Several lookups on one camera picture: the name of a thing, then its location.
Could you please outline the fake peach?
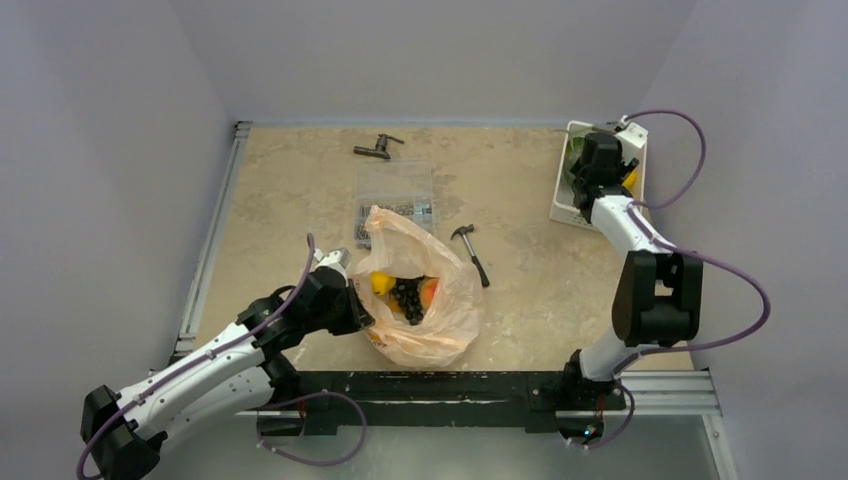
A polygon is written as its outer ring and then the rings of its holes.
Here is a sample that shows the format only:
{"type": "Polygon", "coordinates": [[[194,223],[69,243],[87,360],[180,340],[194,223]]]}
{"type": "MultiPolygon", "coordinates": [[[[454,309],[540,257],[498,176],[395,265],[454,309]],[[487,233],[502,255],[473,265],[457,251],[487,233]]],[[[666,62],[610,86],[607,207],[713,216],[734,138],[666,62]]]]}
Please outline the fake peach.
{"type": "Polygon", "coordinates": [[[438,278],[426,278],[419,285],[419,299],[423,309],[429,309],[439,284],[438,278]]]}

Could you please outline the orange plastic bag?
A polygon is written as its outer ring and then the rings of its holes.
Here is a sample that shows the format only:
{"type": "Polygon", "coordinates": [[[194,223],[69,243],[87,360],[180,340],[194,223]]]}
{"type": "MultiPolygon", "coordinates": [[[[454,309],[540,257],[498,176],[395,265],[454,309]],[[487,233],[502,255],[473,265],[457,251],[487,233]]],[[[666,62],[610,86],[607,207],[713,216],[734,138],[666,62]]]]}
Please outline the orange plastic bag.
{"type": "Polygon", "coordinates": [[[374,318],[372,344],[397,365],[446,367],[477,339],[483,323],[483,289],[475,266],[411,220],[373,206],[365,222],[370,254],[349,271],[359,300],[374,318]],[[373,293],[370,276],[420,276],[438,280],[434,299],[418,325],[393,312],[373,293]]]}

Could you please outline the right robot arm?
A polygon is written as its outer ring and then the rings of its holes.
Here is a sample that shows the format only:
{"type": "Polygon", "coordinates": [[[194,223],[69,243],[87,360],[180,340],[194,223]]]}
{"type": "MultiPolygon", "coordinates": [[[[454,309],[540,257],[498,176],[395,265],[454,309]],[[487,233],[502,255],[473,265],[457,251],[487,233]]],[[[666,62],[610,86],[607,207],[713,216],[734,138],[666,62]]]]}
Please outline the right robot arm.
{"type": "Polygon", "coordinates": [[[674,252],[640,212],[624,184],[638,164],[630,148],[623,133],[591,132],[570,168],[575,208],[623,258],[610,329],[563,369],[561,392],[576,407],[614,390],[641,354],[690,341],[700,326],[703,263],[674,252]]]}

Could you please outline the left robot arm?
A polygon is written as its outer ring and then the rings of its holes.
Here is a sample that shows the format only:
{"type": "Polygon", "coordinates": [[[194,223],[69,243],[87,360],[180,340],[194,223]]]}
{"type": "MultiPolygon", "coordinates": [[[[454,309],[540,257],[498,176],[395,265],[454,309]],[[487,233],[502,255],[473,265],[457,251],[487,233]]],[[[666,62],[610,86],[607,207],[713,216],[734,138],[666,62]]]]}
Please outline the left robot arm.
{"type": "Polygon", "coordinates": [[[307,415],[334,392],[304,381],[284,356],[317,331],[358,333],[373,317],[346,274],[319,266],[251,302],[197,351],[145,380],[118,391],[100,386],[83,405],[76,466],[80,479],[92,461],[97,479],[142,479],[164,451],[220,417],[244,410],[293,408],[307,415]]]}

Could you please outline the orange fake fruit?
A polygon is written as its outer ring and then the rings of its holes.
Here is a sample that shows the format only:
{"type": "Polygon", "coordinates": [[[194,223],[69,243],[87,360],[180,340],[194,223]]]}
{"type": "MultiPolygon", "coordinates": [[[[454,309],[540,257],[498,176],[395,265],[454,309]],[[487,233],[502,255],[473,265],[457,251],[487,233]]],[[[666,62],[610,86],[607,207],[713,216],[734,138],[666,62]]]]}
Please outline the orange fake fruit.
{"type": "Polygon", "coordinates": [[[628,191],[633,191],[635,189],[636,183],[639,179],[639,173],[637,171],[632,171],[628,174],[628,176],[622,182],[622,186],[626,188],[628,191]]]}

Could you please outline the green fake pear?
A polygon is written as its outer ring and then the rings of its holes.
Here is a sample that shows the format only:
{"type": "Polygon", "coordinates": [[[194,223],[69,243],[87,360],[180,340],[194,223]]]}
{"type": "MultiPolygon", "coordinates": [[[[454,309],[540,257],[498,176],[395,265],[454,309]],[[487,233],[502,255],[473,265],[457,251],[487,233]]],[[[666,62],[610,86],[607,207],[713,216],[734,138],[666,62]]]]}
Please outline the green fake pear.
{"type": "Polygon", "coordinates": [[[582,154],[585,145],[584,136],[574,136],[569,139],[569,145],[566,148],[566,153],[570,156],[579,157],[582,154]]]}

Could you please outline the yellow fake fruit in bag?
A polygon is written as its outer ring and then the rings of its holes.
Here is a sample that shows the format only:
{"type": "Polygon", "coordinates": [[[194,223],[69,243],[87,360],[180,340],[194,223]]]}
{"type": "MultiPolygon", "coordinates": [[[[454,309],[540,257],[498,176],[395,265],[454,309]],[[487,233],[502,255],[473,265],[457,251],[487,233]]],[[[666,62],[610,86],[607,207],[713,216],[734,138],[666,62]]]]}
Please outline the yellow fake fruit in bag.
{"type": "Polygon", "coordinates": [[[395,287],[397,279],[384,272],[375,271],[370,274],[372,293],[377,297],[388,295],[395,287]]]}

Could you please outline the black fake grapes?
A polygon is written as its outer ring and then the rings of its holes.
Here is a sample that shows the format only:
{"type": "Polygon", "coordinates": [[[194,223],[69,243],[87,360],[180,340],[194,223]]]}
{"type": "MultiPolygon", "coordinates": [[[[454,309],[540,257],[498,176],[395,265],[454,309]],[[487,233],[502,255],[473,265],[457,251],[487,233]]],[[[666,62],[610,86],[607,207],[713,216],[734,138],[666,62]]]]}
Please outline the black fake grapes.
{"type": "Polygon", "coordinates": [[[424,277],[397,279],[388,294],[387,305],[393,313],[402,314],[411,326],[419,325],[424,318],[425,308],[421,298],[424,277]]]}

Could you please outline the white plastic basket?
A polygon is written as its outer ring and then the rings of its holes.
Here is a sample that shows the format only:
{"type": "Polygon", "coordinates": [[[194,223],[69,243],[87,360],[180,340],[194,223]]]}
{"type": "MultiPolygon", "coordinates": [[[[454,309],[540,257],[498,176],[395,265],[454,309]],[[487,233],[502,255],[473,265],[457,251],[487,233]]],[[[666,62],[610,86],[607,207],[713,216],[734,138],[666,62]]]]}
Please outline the white plastic basket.
{"type": "MultiPolygon", "coordinates": [[[[595,227],[590,225],[588,221],[583,217],[580,211],[574,207],[574,193],[571,187],[571,181],[574,176],[570,173],[570,168],[574,165],[574,163],[578,160],[577,156],[570,156],[566,153],[566,148],[569,145],[569,139],[574,136],[586,136],[589,133],[608,133],[610,135],[615,134],[615,126],[616,123],[613,123],[612,126],[601,126],[596,124],[591,124],[587,122],[572,120],[567,124],[566,129],[564,130],[565,136],[562,145],[562,151],[559,159],[559,167],[557,173],[557,180],[555,184],[555,189],[551,201],[549,218],[554,221],[558,221],[567,225],[572,225],[576,227],[580,227],[583,229],[595,231],[595,227]]],[[[639,179],[636,183],[635,189],[630,191],[633,197],[636,200],[644,199],[644,184],[645,184],[645,170],[647,167],[647,151],[648,151],[648,140],[647,144],[643,150],[643,153],[640,155],[640,158],[636,160],[635,169],[633,171],[637,171],[639,173],[639,179]]]]}

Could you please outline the clear plastic screw organizer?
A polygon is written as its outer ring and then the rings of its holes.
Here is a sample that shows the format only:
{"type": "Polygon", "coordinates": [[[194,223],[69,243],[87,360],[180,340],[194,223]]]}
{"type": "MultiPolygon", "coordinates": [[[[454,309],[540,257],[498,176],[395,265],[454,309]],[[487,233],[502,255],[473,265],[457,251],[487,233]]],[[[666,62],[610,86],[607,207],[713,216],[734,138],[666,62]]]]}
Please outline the clear plastic screw organizer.
{"type": "Polygon", "coordinates": [[[365,228],[373,206],[390,210],[434,234],[437,213],[434,204],[433,163],[427,158],[374,160],[356,167],[353,238],[369,249],[365,228]]]}

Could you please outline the small black hammer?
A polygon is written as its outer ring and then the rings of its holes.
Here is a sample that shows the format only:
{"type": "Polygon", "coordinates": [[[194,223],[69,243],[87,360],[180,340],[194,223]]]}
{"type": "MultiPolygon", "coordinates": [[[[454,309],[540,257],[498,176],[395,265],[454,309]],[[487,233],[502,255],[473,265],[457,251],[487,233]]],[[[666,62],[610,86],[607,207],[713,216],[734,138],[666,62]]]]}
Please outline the small black hammer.
{"type": "Polygon", "coordinates": [[[453,233],[451,234],[451,238],[454,239],[455,237],[459,236],[463,240],[463,243],[470,255],[471,262],[478,271],[482,287],[488,288],[490,286],[490,280],[484,270],[484,267],[478,255],[476,254],[476,250],[474,249],[471,240],[469,239],[469,234],[473,233],[475,230],[476,227],[474,224],[459,226],[453,231],[453,233]]]}

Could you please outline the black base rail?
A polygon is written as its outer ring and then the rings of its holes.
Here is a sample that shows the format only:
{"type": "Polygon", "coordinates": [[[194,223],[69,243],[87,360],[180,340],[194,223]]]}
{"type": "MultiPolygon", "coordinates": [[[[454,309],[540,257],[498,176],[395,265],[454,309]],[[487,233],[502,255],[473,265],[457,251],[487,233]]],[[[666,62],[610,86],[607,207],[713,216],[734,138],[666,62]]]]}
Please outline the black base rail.
{"type": "Polygon", "coordinates": [[[303,371],[264,410],[289,411],[299,432],[341,426],[521,428],[597,437],[626,402],[610,382],[561,371],[303,371]]]}

